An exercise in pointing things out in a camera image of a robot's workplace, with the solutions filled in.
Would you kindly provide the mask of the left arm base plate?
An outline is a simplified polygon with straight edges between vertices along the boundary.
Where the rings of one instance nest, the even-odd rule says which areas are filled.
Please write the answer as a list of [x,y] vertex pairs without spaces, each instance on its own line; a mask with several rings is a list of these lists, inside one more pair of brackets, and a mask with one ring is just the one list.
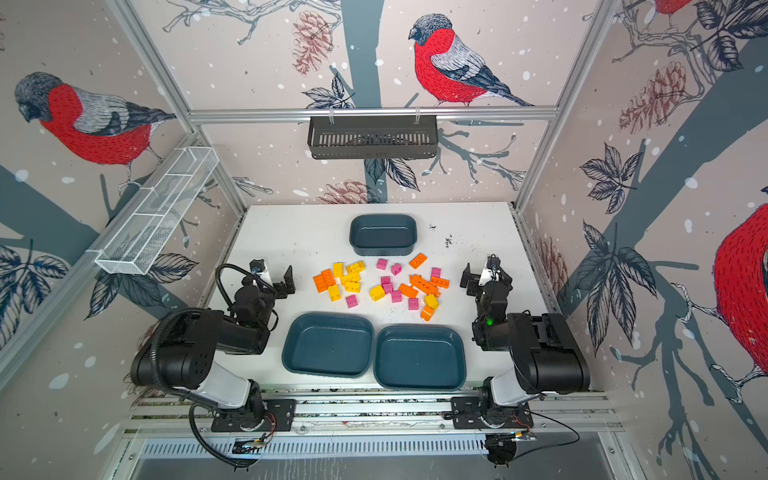
[[215,433],[288,432],[297,403],[293,399],[267,399],[239,409],[219,410],[213,415]]

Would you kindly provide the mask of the yellow square lego brick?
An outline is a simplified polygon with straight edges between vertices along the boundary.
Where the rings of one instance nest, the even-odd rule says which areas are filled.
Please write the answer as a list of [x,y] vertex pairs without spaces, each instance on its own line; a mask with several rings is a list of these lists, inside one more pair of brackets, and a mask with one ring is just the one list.
[[382,285],[376,285],[375,287],[373,287],[370,290],[370,297],[374,301],[379,301],[379,300],[383,299],[386,295],[387,295],[387,293],[386,293],[386,291],[385,291],[385,289],[383,288]]

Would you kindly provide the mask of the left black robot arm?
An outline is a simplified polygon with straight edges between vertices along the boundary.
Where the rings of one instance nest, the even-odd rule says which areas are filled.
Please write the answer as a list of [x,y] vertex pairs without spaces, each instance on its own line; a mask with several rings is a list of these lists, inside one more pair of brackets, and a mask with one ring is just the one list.
[[296,293],[293,269],[272,283],[263,259],[247,269],[223,263],[214,279],[226,309],[187,308],[164,317],[136,354],[130,379],[207,408],[215,432],[287,432],[296,402],[266,399],[255,380],[233,373],[215,355],[264,353],[279,323],[276,302]]

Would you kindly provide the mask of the yellow long lego brick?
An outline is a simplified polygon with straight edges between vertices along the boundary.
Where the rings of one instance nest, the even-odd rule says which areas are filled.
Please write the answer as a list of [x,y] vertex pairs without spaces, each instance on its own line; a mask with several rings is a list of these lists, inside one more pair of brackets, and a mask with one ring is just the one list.
[[362,260],[351,263],[346,266],[347,274],[360,273],[366,269],[366,265]]

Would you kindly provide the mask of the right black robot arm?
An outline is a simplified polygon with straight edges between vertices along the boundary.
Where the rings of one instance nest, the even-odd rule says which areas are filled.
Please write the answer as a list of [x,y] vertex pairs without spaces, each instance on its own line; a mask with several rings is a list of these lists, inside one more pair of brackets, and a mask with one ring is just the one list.
[[460,287],[475,299],[472,340],[485,352],[505,352],[511,367],[486,378],[476,397],[454,397],[457,428],[523,426],[523,407],[546,393],[585,392],[591,384],[587,362],[560,313],[507,311],[513,279],[494,254],[477,274],[467,266]]

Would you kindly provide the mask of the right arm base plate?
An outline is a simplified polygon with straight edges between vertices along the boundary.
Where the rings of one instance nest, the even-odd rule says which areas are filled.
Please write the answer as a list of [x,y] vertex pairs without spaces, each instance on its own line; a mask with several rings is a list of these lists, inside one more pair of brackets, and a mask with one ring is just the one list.
[[443,413],[457,430],[523,429],[533,426],[531,416],[523,406],[498,406],[490,400],[473,396],[456,396],[450,409]]

